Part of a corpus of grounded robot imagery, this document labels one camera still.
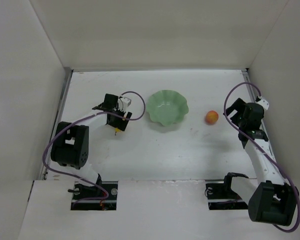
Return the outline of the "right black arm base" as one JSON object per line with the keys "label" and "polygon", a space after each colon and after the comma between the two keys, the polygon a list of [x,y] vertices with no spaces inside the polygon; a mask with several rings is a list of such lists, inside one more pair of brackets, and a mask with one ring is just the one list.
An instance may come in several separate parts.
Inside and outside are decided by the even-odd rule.
{"label": "right black arm base", "polygon": [[226,189],[221,180],[206,181],[204,195],[207,198],[209,210],[248,209],[248,205],[241,197],[231,189]]}

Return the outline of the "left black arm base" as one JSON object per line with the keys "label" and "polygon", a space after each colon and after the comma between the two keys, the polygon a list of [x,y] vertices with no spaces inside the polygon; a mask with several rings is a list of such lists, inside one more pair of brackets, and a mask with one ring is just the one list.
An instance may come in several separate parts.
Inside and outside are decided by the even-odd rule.
{"label": "left black arm base", "polygon": [[86,186],[75,182],[74,187],[67,190],[72,194],[70,209],[72,211],[115,211],[117,209],[118,182],[103,181],[101,186],[108,192],[108,197],[104,191],[95,186]]}

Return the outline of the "green scalloped fruit bowl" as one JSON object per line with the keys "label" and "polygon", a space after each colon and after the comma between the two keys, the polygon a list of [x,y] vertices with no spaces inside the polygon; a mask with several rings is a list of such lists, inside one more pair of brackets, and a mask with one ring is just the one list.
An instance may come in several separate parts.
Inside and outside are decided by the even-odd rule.
{"label": "green scalloped fruit bowl", "polygon": [[187,99],[174,90],[159,90],[146,102],[146,112],[154,123],[164,127],[181,123],[189,113]]}

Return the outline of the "orange red fake peach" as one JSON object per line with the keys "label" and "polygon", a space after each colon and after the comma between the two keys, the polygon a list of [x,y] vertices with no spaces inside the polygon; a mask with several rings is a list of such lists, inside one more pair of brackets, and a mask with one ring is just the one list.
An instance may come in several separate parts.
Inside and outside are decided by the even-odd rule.
{"label": "orange red fake peach", "polygon": [[214,110],[210,110],[206,113],[205,115],[205,122],[208,124],[208,125],[214,125],[219,119],[219,114],[214,111]]}

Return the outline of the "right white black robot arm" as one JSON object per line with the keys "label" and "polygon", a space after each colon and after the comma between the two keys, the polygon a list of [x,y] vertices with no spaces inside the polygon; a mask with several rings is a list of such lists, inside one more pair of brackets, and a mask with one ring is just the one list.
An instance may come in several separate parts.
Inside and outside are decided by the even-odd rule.
{"label": "right white black robot arm", "polygon": [[258,182],[254,187],[246,175],[234,173],[230,189],[247,204],[248,215],[253,222],[289,226],[297,201],[292,186],[268,160],[272,156],[269,139],[261,129],[268,107],[265,100],[253,103],[238,98],[225,110],[225,116],[233,114],[230,121],[240,131],[238,138],[252,162]]}

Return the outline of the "left aluminium table rail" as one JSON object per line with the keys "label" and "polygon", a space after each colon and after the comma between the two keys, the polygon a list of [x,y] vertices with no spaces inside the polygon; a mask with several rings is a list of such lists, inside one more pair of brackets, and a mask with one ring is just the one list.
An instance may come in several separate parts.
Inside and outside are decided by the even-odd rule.
{"label": "left aluminium table rail", "polygon": [[[52,126],[52,131],[50,134],[50,138],[48,143],[50,143],[50,141],[54,138],[55,134],[56,134],[56,130],[57,130],[57,126],[58,123],[60,122],[62,115],[63,115],[63,111],[64,111],[64,107],[65,107],[65,102],[67,99],[67,95],[69,92],[69,87],[70,87],[70,83],[71,83],[71,79],[72,79],[72,75],[74,70],[70,67],[64,67],[63,68],[65,71],[65,77],[63,80],[63,85],[62,85],[62,89],[61,89],[61,94],[59,97],[59,102],[58,102],[58,106],[57,106],[57,110],[56,110],[56,114],[55,114],[55,118],[54,118],[54,122],[53,122],[53,126]],[[44,158],[42,158],[42,167],[41,170],[39,172],[39,180],[46,180],[46,175],[48,173],[48,169],[46,168],[46,165],[50,164],[50,152],[51,152],[51,147],[49,146],[47,150],[44,150],[43,153]]]}

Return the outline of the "aluminium table rail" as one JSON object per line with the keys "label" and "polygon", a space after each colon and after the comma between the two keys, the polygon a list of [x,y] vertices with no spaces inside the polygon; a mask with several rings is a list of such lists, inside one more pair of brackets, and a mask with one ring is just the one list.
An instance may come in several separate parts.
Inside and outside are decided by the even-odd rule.
{"label": "aluminium table rail", "polygon": [[[69,92],[69,87],[70,87],[70,83],[71,83],[71,79],[72,79],[72,75],[74,70],[70,67],[64,67],[63,68],[65,71],[65,77],[63,80],[63,85],[62,85],[62,89],[61,89],[61,94],[59,97],[59,102],[58,102],[58,106],[57,106],[57,110],[56,110],[56,114],[55,114],[55,118],[54,118],[54,122],[53,122],[53,126],[52,126],[52,131],[50,134],[50,138],[48,143],[50,143],[50,141],[54,138],[55,134],[56,134],[56,130],[57,130],[57,126],[58,123],[60,122],[62,115],[63,115],[63,111],[64,111],[64,107],[65,107],[65,102],[67,99],[67,95]],[[51,152],[51,147],[49,146],[47,150],[44,150],[43,153],[44,158],[42,158],[42,167],[41,170],[39,172],[39,180],[46,180],[46,175],[48,173],[48,169],[46,168],[46,165],[50,164],[50,152]]]}
{"label": "aluminium table rail", "polygon": [[262,121],[265,112],[269,109],[268,101],[263,98],[260,89],[249,80],[245,82],[255,89],[255,99],[243,104],[243,113],[239,120],[239,129],[242,131],[240,140],[248,154],[255,175],[259,182],[270,181],[282,185],[284,180],[280,174],[276,161],[271,153],[271,146]]}

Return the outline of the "right aluminium table rail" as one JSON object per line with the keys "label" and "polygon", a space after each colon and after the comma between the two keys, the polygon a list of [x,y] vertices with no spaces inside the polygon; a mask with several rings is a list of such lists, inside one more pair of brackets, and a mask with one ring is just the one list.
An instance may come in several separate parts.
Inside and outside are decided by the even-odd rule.
{"label": "right aluminium table rail", "polygon": [[242,131],[240,140],[248,154],[255,175],[259,182],[270,181],[282,185],[284,180],[280,174],[276,161],[271,153],[271,146],[262,121],[265,112],[269,109],[268,101],[263,98],[260,89],[249,80],[245,82],[255,89],[255,99],[243,104],[243,113],[239,120],[239,129]]}

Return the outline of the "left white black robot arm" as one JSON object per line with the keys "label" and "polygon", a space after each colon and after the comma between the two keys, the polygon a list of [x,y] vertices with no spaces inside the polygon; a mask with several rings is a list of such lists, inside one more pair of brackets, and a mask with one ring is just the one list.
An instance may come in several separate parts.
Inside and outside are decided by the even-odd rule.
{"label": "left white black robot arm", "polygon": [[52,169],[51,172],[73,177],[82,183],[96,185],[100,176],[89,163],[90,136],[97,129],[110,126],[124,132],[133,118],[128,111],[132,100],[126,96],[105,94],[103,102],[93,107],[91,112],[81,119],[57,125],[52,139],[50,159],[64,169]]}

